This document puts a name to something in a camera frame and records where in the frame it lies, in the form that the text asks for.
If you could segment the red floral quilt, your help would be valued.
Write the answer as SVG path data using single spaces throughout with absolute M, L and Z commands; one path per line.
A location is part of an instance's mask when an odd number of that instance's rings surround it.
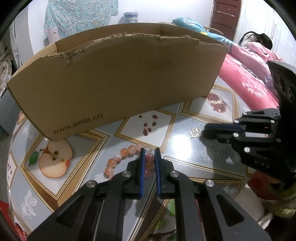
M 278 107 L 278 100 L 270 90 L 231 55 L 226 55 L 218 76 L 242 98 L 251 110 Z

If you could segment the brown cardboard box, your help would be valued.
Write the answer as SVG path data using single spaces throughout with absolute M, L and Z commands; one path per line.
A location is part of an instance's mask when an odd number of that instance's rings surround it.
M 206 96 L 228 47 L 172 24 L 117 24 L 52 43 L 8 82 L 34 127 L 58 141 Z

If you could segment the brown wooden door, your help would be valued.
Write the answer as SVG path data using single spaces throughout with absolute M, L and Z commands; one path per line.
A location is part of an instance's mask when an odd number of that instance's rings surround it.
M 210 27 L 219 30 L 229 40 L 233 40 L 239 20 L 241 0 L 213 1 Z

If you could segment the blue water bottle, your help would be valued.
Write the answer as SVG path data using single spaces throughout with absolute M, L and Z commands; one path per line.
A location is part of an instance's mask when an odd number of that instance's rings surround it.
M 138 22 L 138 12 L 137 11 L 127 11 L 123 14 L 124 23 L 137 23 Z

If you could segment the teal floral hanging cloth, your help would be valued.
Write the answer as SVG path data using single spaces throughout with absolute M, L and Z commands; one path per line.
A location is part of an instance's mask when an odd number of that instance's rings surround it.
M 61 39 L 79 32 L 108 25 L 118 14 L 118 1 L 57 0 L 48 1 L 44 37 L 49 44 L 48 30 L 57 27 Z

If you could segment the teal blue pillow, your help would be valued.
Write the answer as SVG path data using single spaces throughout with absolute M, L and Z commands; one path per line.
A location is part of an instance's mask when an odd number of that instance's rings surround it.
M 226 37 L 216 34 L 216 33 L 211 33 L 209 31 L 207 31 L 200 23 L 198 23 L 197 21 L 191 20 L 189 18 L 184 18 L 184 17 L 179 17 L 176 19 L 172 20 L 172 23 L 176 26 L 179 27 L 183 27 L 189 30 L 193 30 L 197 33 L 201 33 L 207 37 L 210 37 L 216 41 L 219 41 L 223 44 L 225 44 L 226 46 L 228 46 L 228 53 L 231 52 L 233 46 L 235 45 L 235 43 L 229 39 L 227 39 Z

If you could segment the wooden chair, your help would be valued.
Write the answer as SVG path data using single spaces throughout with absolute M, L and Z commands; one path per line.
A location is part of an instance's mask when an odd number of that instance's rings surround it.
M 205 30 L 207 30 L 208 32 L 212 32 L 212 33 L 216 33 L 218 35 L 222 35 L 224 36 L 224 33 L 222 33 L 220 30 L 217 30 L 215 28 L 211 28 L 211 27 L 204 27 Z

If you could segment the sleeping person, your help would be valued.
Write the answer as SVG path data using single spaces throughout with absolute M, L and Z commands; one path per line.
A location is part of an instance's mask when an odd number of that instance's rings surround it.
M 246 47 L 247 43 L 249 42 L 258 42 L 269 50 L 273 48 L 272 40 L 264 33 L 258 34 L 254 31 L 249 31 L 241 37 L 238 45 L 241 47 Z

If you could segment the red paper bag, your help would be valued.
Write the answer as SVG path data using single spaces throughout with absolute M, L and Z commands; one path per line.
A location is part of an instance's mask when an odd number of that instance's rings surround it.
M 10 228 L 13 230 L 14 233 L 16 233 L 16 229 L 11 221 L 11 218 L 9 217 L 9 204 L 3 201 L 0 201 L 0 210 L 7 221 Z

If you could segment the white cylinder appliance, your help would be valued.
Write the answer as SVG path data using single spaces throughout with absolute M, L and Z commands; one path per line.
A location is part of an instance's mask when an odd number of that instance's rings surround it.
M 49 43 L 55 43 L 61 39 L 58 31 L 58 27 L 53 27 L 47 31 Z

